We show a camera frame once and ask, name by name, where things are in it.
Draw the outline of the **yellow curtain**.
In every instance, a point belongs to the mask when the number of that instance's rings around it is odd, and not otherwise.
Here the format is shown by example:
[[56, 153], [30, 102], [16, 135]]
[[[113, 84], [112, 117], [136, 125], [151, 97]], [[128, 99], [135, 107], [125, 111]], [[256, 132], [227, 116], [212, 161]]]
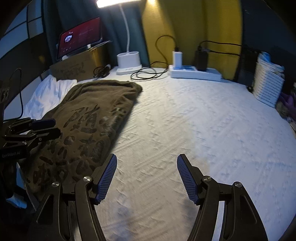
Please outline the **yellow curtain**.
[[234, 79], [242, 42], [240, 1], [141, 1], [139, 7], [150, 63], [172, 63], [177, 43], [183, 64], [192, 65], [202, 44], [212, 51], [208, 66]]

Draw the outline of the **black charger plug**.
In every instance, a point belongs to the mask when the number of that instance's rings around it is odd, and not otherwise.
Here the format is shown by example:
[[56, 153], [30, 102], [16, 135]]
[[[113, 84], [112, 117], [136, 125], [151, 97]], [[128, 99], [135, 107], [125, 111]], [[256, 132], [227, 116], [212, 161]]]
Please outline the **black charger plug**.
[[198, 71], [206, 71], [208, 65], [208, 52], [201, 46], [198, 46], [195, 53], [195, 67]]

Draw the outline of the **white power strip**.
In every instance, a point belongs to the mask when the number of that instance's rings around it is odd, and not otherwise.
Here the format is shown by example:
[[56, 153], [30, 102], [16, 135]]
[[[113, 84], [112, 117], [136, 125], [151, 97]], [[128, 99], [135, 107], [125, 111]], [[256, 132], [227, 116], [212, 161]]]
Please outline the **white power strip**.
[[222, 75], [214, 68], [207, 68], [206, 71], [199, 71], [194, 66], [182, 66], [182, 68], [175, 68], [174, 65], [169, 66], [169, 73], [171, 78], [178, 79], [199, 79], [210, 81], [221, 81]]

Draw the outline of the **dark brown t-shirt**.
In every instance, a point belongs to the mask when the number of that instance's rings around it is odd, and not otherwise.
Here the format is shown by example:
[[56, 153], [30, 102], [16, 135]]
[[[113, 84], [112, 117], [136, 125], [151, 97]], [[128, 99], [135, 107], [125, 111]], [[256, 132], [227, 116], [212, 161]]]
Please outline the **dark brown t-shirt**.
[[43, 117], [56, 121], [60, 137], [39, 144], [20, 164], [29, 193], [41, 198], [52, 182], [76, 183], [102, 166], [141, 92], [142, 87], [130, 81], [74, 86]]

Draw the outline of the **white pillow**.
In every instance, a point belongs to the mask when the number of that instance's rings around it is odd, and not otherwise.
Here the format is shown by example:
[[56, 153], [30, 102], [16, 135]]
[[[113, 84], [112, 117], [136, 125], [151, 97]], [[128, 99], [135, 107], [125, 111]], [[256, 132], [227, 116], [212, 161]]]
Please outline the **white pillow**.
[[61, 103], [76, 84], [76, 79], [57, 80], [53, 75], [48, 75], [38, 85], [31, 99], [25, 105], [22, 118], [42, 119], [48, 111]]

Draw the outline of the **tablet with red screen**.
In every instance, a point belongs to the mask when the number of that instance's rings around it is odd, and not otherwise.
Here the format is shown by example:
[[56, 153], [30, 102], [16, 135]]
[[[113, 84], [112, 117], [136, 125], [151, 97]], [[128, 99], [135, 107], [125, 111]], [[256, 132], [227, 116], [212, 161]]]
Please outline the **tablet with red screen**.
[[60, 35], [57, 60], [87, 45], [98, 44], [102, 40], [101, 18], [97, 17], [85, 21]]

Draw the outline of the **brown cardboard box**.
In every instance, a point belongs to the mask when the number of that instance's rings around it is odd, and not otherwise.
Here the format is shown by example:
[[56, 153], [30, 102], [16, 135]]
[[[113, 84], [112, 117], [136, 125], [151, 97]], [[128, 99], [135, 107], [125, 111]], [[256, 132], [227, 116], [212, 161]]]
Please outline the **brown cardboard box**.
[[58, 80], [76, 79], [82, 81], [93, 78], [97, 67], [104, 67], [104, 47], [91, 48], [68, 57], [50, 66], [51, 74]]

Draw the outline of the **white plastic basket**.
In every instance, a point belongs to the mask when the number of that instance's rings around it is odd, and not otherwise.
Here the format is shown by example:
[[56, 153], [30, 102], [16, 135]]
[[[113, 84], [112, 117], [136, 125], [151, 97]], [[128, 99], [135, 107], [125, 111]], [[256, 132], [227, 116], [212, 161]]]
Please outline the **white plastic basket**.
[[285, 81], [284, 70], [283, 66], [271, 62], [268, 53], [259, 54], [253, 84], [253, 95], [258, 101], [275, 107]]

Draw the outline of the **purple cloth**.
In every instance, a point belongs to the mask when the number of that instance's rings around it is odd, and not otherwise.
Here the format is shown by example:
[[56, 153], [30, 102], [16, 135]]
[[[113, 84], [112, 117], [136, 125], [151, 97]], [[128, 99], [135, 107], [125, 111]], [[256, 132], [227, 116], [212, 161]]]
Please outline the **purple cloth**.
[[280, 93], [276, 103], [276, 110], [282, 118], [291, 118], [295, 121], [295, 92]]

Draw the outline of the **white charger plug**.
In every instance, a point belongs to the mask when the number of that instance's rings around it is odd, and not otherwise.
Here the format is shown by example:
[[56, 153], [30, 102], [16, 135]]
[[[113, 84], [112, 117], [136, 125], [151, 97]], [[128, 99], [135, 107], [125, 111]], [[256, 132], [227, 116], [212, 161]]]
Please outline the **white charger plug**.
[[175, 69], [181, 69], [183, 66], [183, 53], [180, 51], [173, 51], [173, 66]]

